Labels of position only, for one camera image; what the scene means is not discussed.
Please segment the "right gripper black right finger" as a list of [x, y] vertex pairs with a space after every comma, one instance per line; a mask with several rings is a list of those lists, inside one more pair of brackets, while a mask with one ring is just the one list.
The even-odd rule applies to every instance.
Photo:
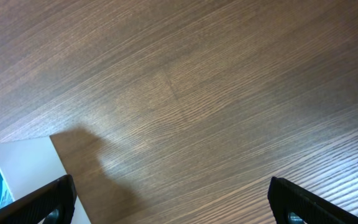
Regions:
[[271, 178], [268, 202], [277, 223], [358, 224], [357, 216], [284, 178]]

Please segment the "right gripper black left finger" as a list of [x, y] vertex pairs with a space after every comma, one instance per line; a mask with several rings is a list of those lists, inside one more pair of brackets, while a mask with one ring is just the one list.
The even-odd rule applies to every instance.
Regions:
[[73, 177], [66, 174], [0, 209], [0, 224], [70, 224], [75, 202]]

